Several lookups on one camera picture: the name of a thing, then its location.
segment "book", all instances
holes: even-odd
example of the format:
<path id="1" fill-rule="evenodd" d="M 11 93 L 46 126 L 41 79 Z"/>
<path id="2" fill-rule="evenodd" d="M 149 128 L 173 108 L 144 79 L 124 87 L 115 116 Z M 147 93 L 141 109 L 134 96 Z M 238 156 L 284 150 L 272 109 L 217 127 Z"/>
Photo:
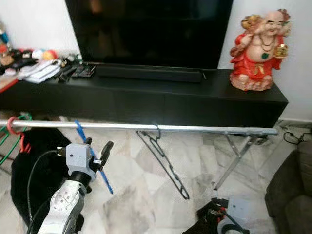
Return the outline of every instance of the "book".
<path id="1" fill-rule="evenodd" d="M 7 90 L 17 82 L 18 79 L 16 76 L 8 76 L 8 75 L 0 76 L 0 93 Z"/>

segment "drying rack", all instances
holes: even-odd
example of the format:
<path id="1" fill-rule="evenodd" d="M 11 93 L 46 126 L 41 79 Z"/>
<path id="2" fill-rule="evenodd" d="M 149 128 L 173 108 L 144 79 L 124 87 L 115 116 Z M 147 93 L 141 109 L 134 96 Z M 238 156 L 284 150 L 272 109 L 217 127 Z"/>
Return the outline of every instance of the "drying rack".
<path id="1" fill-rule="evenodd" d="M 0 119 L 0 126 L 6 126 L 8 120 Z M 136 131 L 187 131 L 202 132 L 211 134 L 224 134 L 230 144 L 235 157 L 230 165 L 225 168 L 221 176 L 212 182 L 214 190 L 218 190 L 225 179 L 234 170 L 245 153 L 259 137 L 267 135 L 277 135 L 278 131 L 274 128 L 250 128 L 250 127 L 201 127 L 201 126 L 173 126 L 173 125 L 144 125 L 144 124 L 122 124 L 122 123 L 80 123 L 82 128 L 109 129 L 109 130 L 136 130 Z M 14 120 L 12 127 L 41 127 L 41 128 L 77 128 L 75 122 L 59 121 L 27 121 Z M 231 140 L 230 135 L 246 136 L 240 147 L 237 147 Z"/>

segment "black cable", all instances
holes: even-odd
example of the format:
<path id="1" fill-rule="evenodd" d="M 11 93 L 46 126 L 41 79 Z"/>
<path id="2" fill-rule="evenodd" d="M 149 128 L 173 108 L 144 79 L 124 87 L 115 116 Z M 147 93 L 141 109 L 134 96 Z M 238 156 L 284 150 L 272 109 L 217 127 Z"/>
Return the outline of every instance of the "black cable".
<path id="1" fill-rule="evenodd" d="M 241 232 L 244 232 L 244 231 L 245 231 L 245 229 L 243 229 L 242 226 L 240 226 L 240 225 L 235 221 L 235 219 L 233 219 L 226 211 L 220 210 L 220 212 L 223 213 L 227 218 L 229 218 L 229 220 L 232 221 L 233 224 L 235 224 L 235 225 L 240 229 Z"/>
<path id="2" fill-rule="evenodd" d="M 30 172 L 30 174 L 29 174 L 28 183 L 27 183 L 27 206 L 28 206 L 28 214 L 29 214 L 29 220 L 30 220 L 30 221 L 32 221 L 31 207 L 30 207 L 30 195 L 29 195 L 29 193 L 30 193 L 30 192 L 29 192 L 29 190 L 30 190 L 30 189 L 29 189 L 29 188 L 30 188 L 30 181 L 31 181 L 31 178 L 32 178 L 33 173 L 34 173 L 34 171 L 35 171 L 35 167 L 36 167 L 37 163 L 39 162 L 39 160 L 40 160 L 42 157 L 44 157 L 44 156 L 46 156 L 46 155 L 48 155 L 48 154 L 50 154 L 50 153 L 57 153 L 57 151 L 56 151 L 56 150 L 50 150 L 50 151 L 47 151 L 47 152 L 43 153 L 42 155 L 40 155 L 40 156 L 37 158 L 35 164 L 33 165 L 33 168 L 31 169 L 31 172 Z"/>
<path id="3" fill-rule="evenodd" d="M 38 210 L 36 211 L 36 213 L 35 213 L 35 215 L 34 215 L 33 220 L 31 220 L 31 222 L 30 222 L 30 224 L 29 224 L 29 226 L 28 226 L 28 229 L 27 229 L 27 233 L 26 233 L 26 234 L 30 234 L 31 229 L 32 229 L 32 227 L 33 227 L 33 225 L 34 225 L 34 222 L 35 222 L 35 220 L 36 220 L 36 217 L 37 217 L 37 215 L 39 214 L 39 211 L 44 207 L 44 205 L 45 205 L 47 202 L 50 201 L 50 199 L 51 199 L 51 198 L 48 198 L 44 203 L 42 203 L 42 204 L 40 205 L 40 207 L 38 208 Z"/>
<path id="4" fill-rule="evenodd" d="M 296 139 L 296 142 L 291 142 L 286 140 L 286 135 L 289 134 L 291 137 Z M 304 141 L 304 135 L 311 135 L 312 133 L 303 133 L 299 138 L 295 136 L 292 132 L 285 132 L 283 135 L 284 141 L 286 141 L 289 144 L 298 145 L 300 142 Z"/>

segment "gold ingot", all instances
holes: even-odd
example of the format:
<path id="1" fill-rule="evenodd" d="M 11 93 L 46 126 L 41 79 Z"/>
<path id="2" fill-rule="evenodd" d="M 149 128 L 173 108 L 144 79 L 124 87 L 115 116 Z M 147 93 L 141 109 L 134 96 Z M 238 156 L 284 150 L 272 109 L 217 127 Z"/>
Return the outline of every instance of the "gold ingot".
<path id="1" fill-rule="evenodd" d="M 287 56 L 288 46 L 285 44 L 280 44 L 279 46 L 275 47 L 274 56 L 277 59 L 284 59 Z"/>

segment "television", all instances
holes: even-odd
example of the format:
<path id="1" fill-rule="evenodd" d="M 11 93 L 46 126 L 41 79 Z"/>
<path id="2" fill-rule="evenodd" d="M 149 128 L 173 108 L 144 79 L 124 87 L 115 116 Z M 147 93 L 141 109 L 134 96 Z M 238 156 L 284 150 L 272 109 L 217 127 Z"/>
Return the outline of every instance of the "television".
<path id="1" fill-rule="evenodd" d="M 85 62 L 216 69 L 233 0 L 66 0 Z"/>

